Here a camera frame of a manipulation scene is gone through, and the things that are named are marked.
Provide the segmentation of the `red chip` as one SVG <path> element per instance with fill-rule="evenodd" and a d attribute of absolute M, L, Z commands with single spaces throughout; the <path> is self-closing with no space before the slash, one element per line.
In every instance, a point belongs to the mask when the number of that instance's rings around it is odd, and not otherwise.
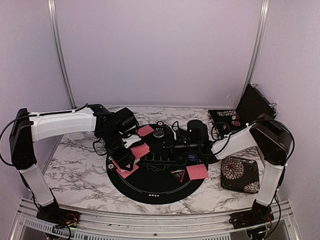
<path fill-rule="evenodd" d="M 110 172 L 112 172 L 115 168 L 115 166 L 112 163 L 108 164 L 106 167 L 107 167 L 107 170 Z"/>
<path fill-rule="evenodd" d="M 164 122 L 163 121 L 158 121 L 156 124 L 157 124 L 158 127 L 162 128 L 163 125 L 164 125 Z"/>

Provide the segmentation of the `red triangle all-in marker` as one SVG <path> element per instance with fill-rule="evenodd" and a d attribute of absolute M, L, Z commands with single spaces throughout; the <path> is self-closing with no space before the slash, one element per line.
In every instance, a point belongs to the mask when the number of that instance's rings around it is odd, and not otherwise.
<path fill-rule="evenodd" d="M 170 172 L 180 183 L 183 182 L 186 170 L 185 169 L 178 169 Z"/>

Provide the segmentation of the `black poker chip case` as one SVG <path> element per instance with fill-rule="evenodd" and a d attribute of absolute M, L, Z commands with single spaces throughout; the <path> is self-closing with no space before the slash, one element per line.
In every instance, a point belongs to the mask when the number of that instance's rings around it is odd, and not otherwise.
<path fill-rule="evenodd" d="M 236 132 L 251 123 L 262 115 L 267 114 L 275 118 L 277 111 L 258 90 L 249 84 L 236 109 L 222 109 L 208 111 L 208 115 L 213 123 L 217 123 L 217 130 L 220 135 L 226 135 L 230 132 Z"/>

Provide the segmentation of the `round black poker mat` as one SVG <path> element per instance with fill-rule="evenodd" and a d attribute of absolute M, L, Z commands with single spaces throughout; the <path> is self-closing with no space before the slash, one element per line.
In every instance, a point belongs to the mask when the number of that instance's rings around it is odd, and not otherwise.
<path fill-rule="evenodd" d="M 135 147 L 147 144 L 149 150 L 150 144 L 157 140 L 153 137 L 153 132 L 140 138 L 141 141 Z M 107 165 L 113 164 L 114 170 L 107 170 L 107 175 L 119 192 L 134 201 L 150 205 L 170 204 L 190 196 L 204 181 L 204 179 L 190 180 L 187 167 L 204 164 L 208 169 L 208 164 L 199 157 L 197 161 L 189 161 L 187 155 L 178 153 L 175 158 L 150 151 L 135 160 L 134 165 L 138 165 L 139 169 L 127 178 L 122 178 L 117 173 L 116 165 L 108 160 Z M 171 171 L 182 169 L 185 169 L 185 176 L 180 183 Z"/>

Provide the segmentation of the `black dealer button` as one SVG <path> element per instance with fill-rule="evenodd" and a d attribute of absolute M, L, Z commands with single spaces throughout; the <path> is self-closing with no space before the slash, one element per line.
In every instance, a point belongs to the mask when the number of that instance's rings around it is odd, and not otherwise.
<path fill-rule="evenodd" d="M 157 128 L 153 132 L 155 138 L 162 138 L 165 136 L 165 130 L 163 128 Z"/>

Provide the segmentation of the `red card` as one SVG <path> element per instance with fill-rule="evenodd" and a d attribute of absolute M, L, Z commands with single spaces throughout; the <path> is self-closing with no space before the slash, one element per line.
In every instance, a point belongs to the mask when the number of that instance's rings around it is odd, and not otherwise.
<path fill-rule="evenodd" d="M 131 171 L 124 170 L 124 169 L 121 169 L 121 168 L 118 168 L 116 171 L 123 179 L 126 179 L 128 176 L 130 176 L 132 173 L 134 173 L 138 169 L 139 169 L 139 166 L 135 164 Z"/>
<path fill-rule="evenodd" d="M 204 165 L 188 166 L 187 172 L 190 180 L 207 179 L 209 177 L 207 168 Z"/>
<path fill-rule="evenodd" d="M 132 147 L 131 151 L 135 156 L 135 159 L 137 160 L 148 154 L 150 152 L 150 147 L 146 143 L 144 143 L 142 145 Z"/>
<path fill-rule="evenodd" d="M 150 126 L 150 125 L 145 125 L 143 127 L 141 127 L 138 131 L 137 134 L 140 137 L 144 137 L 147 136 L 148 134 L 154 132 L 154 129 Z"/>
<path fill-rule="evenodd" d="M 197 164 L 197 165 L 194 165 L 193 166 L 193 171 L 196 173 L 196 174 L 205 174 L 208 172 L 207 170 L 207 167 L 205 164 Z"/>

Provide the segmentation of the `blue small blind button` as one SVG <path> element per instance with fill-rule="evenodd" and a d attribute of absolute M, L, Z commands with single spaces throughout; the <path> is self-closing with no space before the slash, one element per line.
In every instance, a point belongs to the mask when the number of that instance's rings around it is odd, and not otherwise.
<path fill-rule="evenodd" d="M 191 162 L 195 162 L 195 161 L 197 161 L 198 160 L 198 156 L 196 155 L 196 154 L 188 154 L 187 155 L 187 159 L 189 160 L 189 161 L 191 161 Z"/>

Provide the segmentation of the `floral patterned pouch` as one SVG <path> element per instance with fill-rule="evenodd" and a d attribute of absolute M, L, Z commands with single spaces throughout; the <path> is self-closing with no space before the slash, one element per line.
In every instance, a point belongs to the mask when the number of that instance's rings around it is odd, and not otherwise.
<path fill-rule="evenodd" d="M 259 168 L 255 160 L 228 156 L 221 160 L 221 187 L 227 190 L 257 194 L 260 189 Z"/>

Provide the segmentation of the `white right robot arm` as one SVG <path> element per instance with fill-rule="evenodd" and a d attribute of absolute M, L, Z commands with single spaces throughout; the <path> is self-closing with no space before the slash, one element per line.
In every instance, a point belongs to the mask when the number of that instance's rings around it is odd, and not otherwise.
<path fill-rule="evenodd" d="M 205 124 L 212 126 L 205 112 L 191 113 L 189 109 L 187 114 L 178 112 L 165 112 L 165 114 L 156 114 L 158 119 L 165 124 L 172 124 L 179 121 L 182 128 L 186 128 L 187 121 L 193 119 L 202 120 Z M 259 169 L 259 180 L 262 180 L 264 172 L 263 155 L 258 147 L 250 147 L 236 152 L 232 156 L 248 158 L 257 161 Z M 157 210 L 158 214 L 203 214 L 213 212 L 229 212 L 245 208 L 251 208 L 257 194 L 235 192 L 221 187 L 221 162 L 210 164 L 208 167 L 209 178 L 204 179 L 201 186 L 190 196 L 177 201 L 176 203 L 161 203 L 164 208 L 169 210 Z"/>

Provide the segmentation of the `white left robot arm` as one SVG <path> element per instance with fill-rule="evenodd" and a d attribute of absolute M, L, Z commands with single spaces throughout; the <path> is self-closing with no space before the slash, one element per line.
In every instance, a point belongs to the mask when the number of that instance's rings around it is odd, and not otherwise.
<path fill-rule="evenodd" d="M 11 163 L 44 208 L 44 215 L 53 223 L 60 222 L 64 215 L 43 170 L 62 136 L 93 133 L 103 141 L 107 155 L 126 170 L 133 168 L 136 159 L 130 147 L 141 141 L 139 123 L 130 109 L 125 107 L 111 112 L 101 104 L 52 112 L 30 112 L 21 108 L 9 126 L 12 127 L 9 135 Z"/>

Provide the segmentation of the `red playing card deck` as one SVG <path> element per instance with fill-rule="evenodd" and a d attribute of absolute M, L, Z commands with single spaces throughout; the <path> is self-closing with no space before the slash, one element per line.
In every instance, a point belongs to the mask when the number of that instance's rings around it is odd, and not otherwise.
<path fill-rule="evenodd" d="M 134 169 L 136 157 L 132 153 L 129 153 L 120 159 L 116 159 L 112 156 L 109 156 L 108 159 L 111 160 L 118 169 L 132 171 Z"/>

